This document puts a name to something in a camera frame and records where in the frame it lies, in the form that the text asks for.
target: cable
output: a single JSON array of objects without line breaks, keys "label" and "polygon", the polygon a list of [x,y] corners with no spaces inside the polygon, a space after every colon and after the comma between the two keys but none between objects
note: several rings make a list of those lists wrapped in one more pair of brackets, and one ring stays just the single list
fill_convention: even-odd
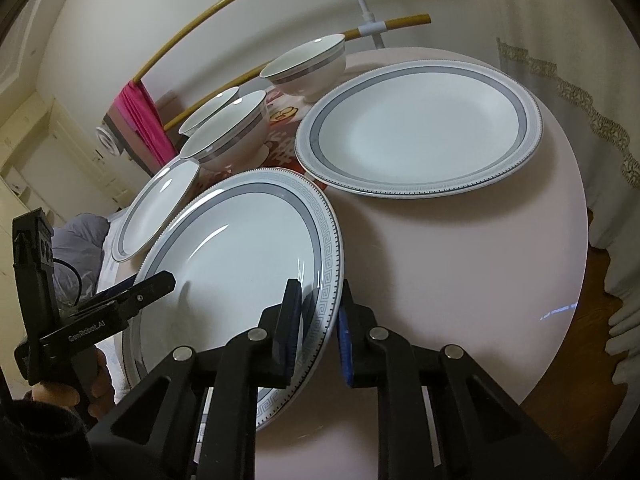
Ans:
[{"label": "cable", "polygon": [[80,274],[78,273],[78,271],[76,270],[76,268],[73,265],[68,264],[67,262],[64,262],[63,260],[59,260],[57,258],[53,258],[53,262],[55,264],[64,265],[65,267],[71,269],[74,272],[74,274],[76,275],[76,278],[78,279],[78,295],[76,296],[76,302],[72,305],[72,306],[76,306],[78,304],[78,301],[80,301],[80,296],[82,296],[82,278],[80,277]]}]

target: hand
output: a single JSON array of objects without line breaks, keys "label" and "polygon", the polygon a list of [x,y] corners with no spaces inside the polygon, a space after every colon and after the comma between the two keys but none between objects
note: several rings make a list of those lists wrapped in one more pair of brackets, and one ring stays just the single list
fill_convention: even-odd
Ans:
[{"label": "hand", "polygon": [[[100,349],[95,349],[98,359],[98,376],[91,385],[94,400],[89,405],[89,415],[101,420],[115,406],[115,390],[111,384],[111,375],[107,368],[107,358]],[[80,394],[75,388],[67,384],[42,382],[31,389],[31,398],[39,402],[55,404],[62,408],[71,409],[80,402]]]}]

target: white table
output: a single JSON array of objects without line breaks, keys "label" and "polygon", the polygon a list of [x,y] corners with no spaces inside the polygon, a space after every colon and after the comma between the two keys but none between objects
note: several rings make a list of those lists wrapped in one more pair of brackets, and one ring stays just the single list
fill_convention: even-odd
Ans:
[{"label": "white table", "polygon": [[[353,54],[348,72],[417,59],[431,48]],[[427,200],[381,200],[327,188],[354,300],[411,343],[464,347],[522,402],[553,360],[578,301],[587,251],[580,174],[562,128],[545,124],[531,161],[485,188]],[[118,281],[132,270],[118,273]],[[350,390],[332,336],[299,396],[257,434],[258,479],[377,477],[375,390]]]}]

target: white curtain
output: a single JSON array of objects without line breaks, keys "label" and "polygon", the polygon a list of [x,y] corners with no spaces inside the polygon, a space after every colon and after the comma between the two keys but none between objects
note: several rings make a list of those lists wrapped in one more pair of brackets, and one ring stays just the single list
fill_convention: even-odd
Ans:
[{"label": "white curtain", "polygon": [[640,49],[610,0],[489,0],[500,68],[553,112],[574,149],[590,243],[611,257],[605,290],[623,307],[606,351],[629,351],[613,377],[628,391],[617,442],[640,402]]}]

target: gray pillow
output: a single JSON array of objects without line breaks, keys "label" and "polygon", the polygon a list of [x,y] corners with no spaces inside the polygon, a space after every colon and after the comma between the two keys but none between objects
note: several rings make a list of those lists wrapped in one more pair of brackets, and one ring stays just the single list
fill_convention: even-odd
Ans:
[{"label": "gray pillow", "polygon": [[[63,228],[53,229],[53,257],[72,265],[82,278],[80,301],[95,294],[102,266],[102,244],[109,233],[109,221],[98,215],[83,213]],[[54,264],[53,286],[56,299],[68,310],[78,296],[78,279],[71,269]]]}]

